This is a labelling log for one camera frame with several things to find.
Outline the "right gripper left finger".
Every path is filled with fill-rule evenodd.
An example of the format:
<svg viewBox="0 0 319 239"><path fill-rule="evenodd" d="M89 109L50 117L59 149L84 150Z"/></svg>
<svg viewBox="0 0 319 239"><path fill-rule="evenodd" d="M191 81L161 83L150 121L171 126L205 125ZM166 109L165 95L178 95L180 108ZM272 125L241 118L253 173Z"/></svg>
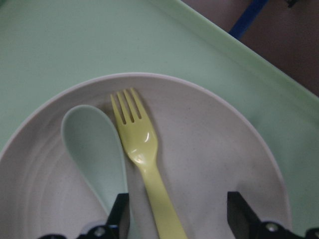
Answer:
<svg viewBox="0 0 319 239"><path fill-rule="evenodd" d="M127 239L130 228L129 194L118 194L106 222L108 239Z"/></svg>

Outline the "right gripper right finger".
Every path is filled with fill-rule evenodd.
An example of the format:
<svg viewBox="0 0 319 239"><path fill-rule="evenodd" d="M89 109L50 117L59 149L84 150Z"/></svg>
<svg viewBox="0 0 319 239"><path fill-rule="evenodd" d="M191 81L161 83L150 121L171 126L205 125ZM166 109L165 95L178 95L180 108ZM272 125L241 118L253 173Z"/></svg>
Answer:
<svg viewBox="0 0 319 239"><path fill-rule="evenodd" d="M227 192L227 222L236 239L262 239L261 220L237 191Z"/></svg>

